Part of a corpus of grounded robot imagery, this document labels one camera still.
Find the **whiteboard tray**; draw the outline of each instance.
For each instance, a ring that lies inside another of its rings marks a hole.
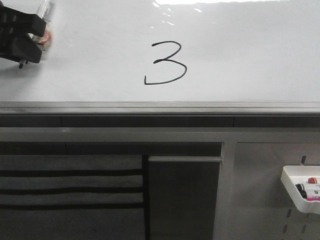
[[[308,184],[309,178],[320,178],[320,166],[284,166],[281,181],[293,200],[296,208],[302,213],[320,214],[320,200],[308,201],[298,191],[296,184],[303,184],[305,189],[314,186],[320,191],[320,182]]]

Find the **black marker writing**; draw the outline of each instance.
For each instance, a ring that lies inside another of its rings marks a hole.
[[[177,44],[179,46],[179,49],[171,54],[170,56],[167,56],[166,58],[163,58],[163,59],[158,59],[156,61],[153,62],[153,64],[157,64],[157,63],[160,63],[160,62],[172,62],[172,63],[175,63],[175,64],[179,64],[181,66],[184,67],[184,73],[179,76],[179,77],[176,77],[175,79],[172,79],[172,80],[169,80],[169,81],[162,81],[162,82],[147,82],[147,76],[144,76],[144,84],[145,85],[159,85],[159,84],[168,84],[168,83],[172,83],[174,81],[177,81],[178,79],[181,79],[184,75],[186,75],[187,73],[187,66],[184,65],[183,63],[181,62],[178,62],[178,61],[175,61],[175,60],[171,60],[170,58],[172,58],[174,55],[176,55],[178,52],[180,52],[182,46],[180,43],[176,42],[176,41],[161,41],[161,42],[157,42],[157,43],[154,43],[152,44],[151,46],[152,47],[155,47],[157,45],[160,45],[160,44],[167,44],[167,43],[173,43],[173,44]]]

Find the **white surface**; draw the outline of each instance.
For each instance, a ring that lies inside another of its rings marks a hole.
[[[0,59],[0,101],[319,102],[320,1],[160,4],[56,0],[54,42],[19,70]],[[3,0],[36,13],[42,0]],[[169,84],[144,85],[180,76]]]
[[[303,199],[296,188],[296,184],[301,183],[306,188],[308,179],[312,177],[320,178],[320,166],[284,166],[281,181],[300,212],[320,214],[320,201]]]

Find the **white plastic holder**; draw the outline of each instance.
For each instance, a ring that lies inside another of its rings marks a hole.
[[[314,213],[320,215],[320,200],[306,200],[296,187],[296,184],[303,184],[305,189],[313,186],[314,188],[319,188],[320,192],[320,182],[308,184],[309,178],[320,179],[320,166],[284,166],[281,174],[281,181],[296,208],[305,214]]]

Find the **red marker cap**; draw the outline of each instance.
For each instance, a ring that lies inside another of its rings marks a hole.
[[[317,184],[317,183],[318,183],[318,181],[315,177],[310,177],[308,179],[308,184]]]

